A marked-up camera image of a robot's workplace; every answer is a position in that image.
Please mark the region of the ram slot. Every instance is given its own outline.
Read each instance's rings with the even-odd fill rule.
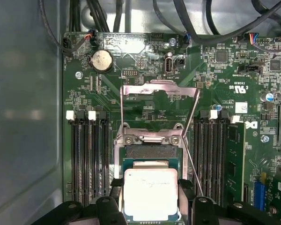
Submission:
[[[99,129],[98,119],[91,122],[92,198],[99,195]]]
[[[204,196],[208,196],[208,147],[209,147],[209,124],[208,121],[204,121],[204,132],[203,132],[203,137],[204,137],[204,141],[203,141],[203,148],[202,148],[202,152],[203,152],[203,194]]]
[[[217,195],[218,195],[218,204],[222,205],[223,203],[223,192],[224,192],[224,160],[225,160],[225,146],[227,139],[227,122],[226,120],[220,120],[218,126],[218,147],[217,147]]]
[[[81,167],[82,167],[82,188],[83,188],[83,198],[82,198],[82,204],[84,206],[89,205],[89,139],[90,139],[90,133],[89,133],[89,121],[86,120],[85,123],[82,125],[81,129],[81,137],[83,137],[83,140],[81,140]]]
[[[212,197],[212,178],[213,178],[213,169],[214,169],[214,128],[215,128],[215,120],[209,121],[209,130],[208,130],[208,149],[207,149],[207,195],[208,197]]]
[[[102,159],[102,195],[109,194],[109,154],[108,154],[108,122],[101,120],[101,159]]]
[[[79,201],[79,125],[72,124],[72,200]]]
[[[218,144],[221,142],[218,136],[218,129],[219,129],[219,119],[214,121],[214,126],[212,130],[213,135],[213,169],[212,169],[212,199],[214,199],[217,203],[219,203],[219,195],[218,195],[218,174],[219,174],[219,156],[220,152],[218,152]]]

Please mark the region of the cpu load lever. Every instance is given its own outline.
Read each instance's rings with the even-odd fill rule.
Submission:
[[[159,132],[149,132],[146,129],[129,128],[125,127],[124,123],[124,96],[130,94],[137,95],[151,95],[157,91],[164,91],[168,96],[186,96],[193,99],[193,104],[189,108],[189,112],[186,118],[185,126],[183,129],[177,129],[177,127],[170,129],[160,130]],[[121,127],[118,132],[117,138],[114,140],[115,155],[114,155],[114,177],[120,177],[120,160],[119,160],[119,148],[131,144],[143,144],[143,143],[159,143],[162,145],[176,145],[183,148],[184,160],[183,160],[183,178],[187,179],[188,176],[188,161],[191,162],[191,168],[193,175],[198,186],[199,194],[203,196],[203,191],[200,185],[199,178],[197,176],[192,156],[190,154],[189,143],[186,138],[187,131],[190,128],[191,121],[194,116],[196,106],[199,102],[200,90],[193,87],[178,87],[174,81],[169,80],[152,80],[141,86],[123,85],[120,88],[120,104],[121,104]]]
[[[121,212],[123,179],[114,179],[110,196],[83,207],[79,202],[64,202],[32,225],[127,225]],[[226,208],[193,192],[189,180],[178,180],[179,210],[185,225],[281,225],[281,221],[244,202]]]

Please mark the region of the wire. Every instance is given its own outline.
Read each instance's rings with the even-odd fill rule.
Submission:
[[[157,4],[157,0],[153,0],[153,9],[155,11],[156,16],[158,17],[158,19],[160,20],[160,22],[162,22],[165,26],[167,26],[168,28],[170,28],[174,33],[179,34],[184,36],[185,33],[182,31],[179,31],[176,27],[172,26],[163,16],[163,14],[161,13],[158,4]]]
[[[48,35],[50,36],[50,38],[52,39],[53,43],[61,50],[63,50],[64,52],[67,52],[67,53],[73,53],[73,52],[76,52],[82,45],[83,43],[85,42],[85,40],[87,38],[82,38],[77,45],[75,45],[74,48],[65,48],[64,46],[62,46],[56,39],[56,37],[54,36],[51,28],[50,28],[50,25],[49,25],[49,22],[47,20],[47,16],[46,16],[46,12],[45,12],[45,7],[44,7],[44,0],[39,0],[38,1],[38,4],[39,4],[39,8],[40,8],[40,13],[41,13],[41,17],[42,17],[42,20],[43,20],[43,23],[44,23],[44,26],[47,30],[47,33]]]
[[[73,3],[73,9],[74,9],[74,27],[76,32],[81,31],[80,27],[80,1],[79,0],[74,0]]]
[[[94,8],[94,5],[93,5],[93,1],[92,0],[86,0],[88,6],[89,6],[89,9],[90,9],[90,13],[91,13],[91,16],[93,17],[94,19],[94,22],[95,22],[95,25],[98,29],[99,32],[103,32],[103,28],[100,24],[100,21],[99,21],[99,17],[98,17],[98,14]]]
[[[94,8],[98,13],[99,19],[100,19],[100,23],[103,27],[104,32],[110,32],[108,25],[107,25],[107,21],[106,21],[106,17],[104,15],[103,9],[99,3],[98,0],[91,0],[92,2],[94,2]]]
[[[73,0],[70,0],[69,6],[69,31],[74,31]]]
[[[251,0],[252,5],[254,6],[254,9],[261,15],[269,11],[267,7],[265,7],[260,0]],[[276,21],[278,24],[281,25],[281,16],[277,13],[272,14],[268,17],[271,20]]]
[[[115,33],[118,33],[120,31],[122,13],[123,13],[123,0],[117,0],[116,18],[114,19],[114,24],[113,24],[113,32]]]
[[[187,14],[187,10],[186,10],[184,1],[183,0],[173,0],[173,1],[174,1],[176,11],[177,11],[177,13],[180,17],[180,20],[181,20],[182,24],[186,28],[187,32],[190,34],[193,41],[197,44],[200,44],[200,45],[217,44],[219,42],[224,42],[224,41],[229,40],[233,37],[237,37],[238,35],[241,35],[245,32],[248,32],[249,30],[253,29],[257,25],[261,24],[265,19],[267,19],[270,15],[272,15],[279,8],[281,8],[281,1],[280,1],[274,7],[272,7],[268,12],[266,12],[261,17],[254,20],[253,22],[249,23],[248,25],[246,25],[246,26],[244,26],[244,27],[242,27],[242,28],[240,28],[240,29],[238,29],[234,32],[231,32],[229,34],[222,35],[220,37],[205,39],[205,38],[200,38],[197,35],[197,33],[196,33],[196,31],[195,31],[195,29],[192,25],[192,22],[190,21],[189,16]]]
[[[207,23],[208,23],[208,26],[209,26],[211,32],[214,35],[220,35],[220,33],[218,32],[217,28],[215,27],[214,20],[212,19],[211,5],[212,5],[212,0],[206,0],[206,8],[205,8],[205,10],[206,10]]]

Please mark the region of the green circuit board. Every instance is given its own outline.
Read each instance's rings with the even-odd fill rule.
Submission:
[[[70,45],[75,45],[85,35],[66,33],[65,38]],[[171,38],[176,41],[174,46],[169,44]],[[258,38],[257,43],[274,49],[281,47],[281,38]],[[98,73],[89,64],[90,57],[98,49],[109,51],[113,57],[113,68],[107,73]],[[164,61],[169,52],[174,63],[173,70],[165,73]],[[195,116],[200,111],[211,110],[214,105],[221,105],[222,110],[228,112],[229,120],[231,116],[240,116],[238,123],[228,127],[232,130],[236,126],[237,136],[228,137],[227,158],[221,162],[228,168],[223,175],[224,199],[230,198],[229,192],[235,193],[233,200],[254,204],[254,182],[260,179],[262,172],[274,174],[277,165],[281,165],[281,144],[277,140],[281,53],[266,53],[254,48],[248,41],[236,42],[232,39],[203,46],[192,42],[186,45],[184,37],[175,34],[97,33],[95,40],[86,41],[71,57],[64,57],[63,69],[64,116],[66,111],[97,111],[98,117],[107,118],[103,131],[105,135],[99,136],[99,141],[103,140],[107,149],[104,153],[106,157],[104,163],[99,162],[108,166],[105,175],[98,176],[98,184],[110,184],[114,174],[113,140],[121,124],[120,87],[140,86],[151,80],[169,80],[179,87],[199,89],[200,99]],[[79,79],[75,76],[77,72],[82,74]],[[273,93],[273,102],[262,101],[262,95],[267,92]],[[173,129],[177,123],[184,126],[192,106],[192,98],[168,96],[162,91],[149,96],[131,95],[123,100],[124,121],[131,128],[146,128],[155,132]],[[71,123],[64,118],[65,201],[73,199],[73,166],[78,171],[84,166],[80,157],[73,155],[72,142],[75,137],[72,129]],[[190,146],[193,145],[192,131],[193,126],[187,133]],[[268,142],[261,141],[265,135],[269,137]],[[86,158],[92,158],[89,152],[84,154]],[[91,173],[92,166],[87,166],[87,173]],[[88,174],[78,172],[76,175],[80,194],[75,199],[89,203],[95,196],[92,193],[83,200],[85,188],[81,182],[84,176]],[[191,169],[188,177],[192,179]],[[92,182],[88,180],[88,189],[91,189]],[[108,188],[99,188],[96,195],[108,193]]]

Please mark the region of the dimm slot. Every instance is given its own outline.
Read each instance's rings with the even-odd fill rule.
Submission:
[[[109,155],[108,155],[108,121],[101,120],[102,126],[102,186],[103,195],[109,194]]]
[[[72,199],[79,201],[79,126],[72,124]]]

